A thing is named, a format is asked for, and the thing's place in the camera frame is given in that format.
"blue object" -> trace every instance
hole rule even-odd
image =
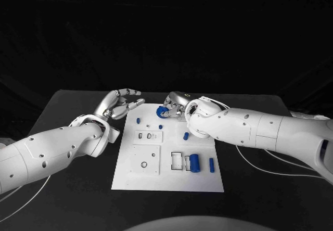
[[[155,110],[155,114],[156,116],[161,118],[161,119],[165,119],[167,117],[162,117],[161,116],[161,113],[162,112],[167,112],[168,111],[168,108],[162,107],[162,106],[158,106],[156,110]]]
[[[213,170],[213,158],[208,158],[208,168],[210,168],[210,172],[214,172],[214,170]]]
[[[188,133],[187,133],[187,132],[184,133],[184,137],[182,137],[182,139],[184,139],[184,140],[187,140],[187,139],[188,139]]]
[[[188,156],[188,162],[190,162],[190,171],[191,172],[200,172],[198,155],[197,154],[191,154]]]

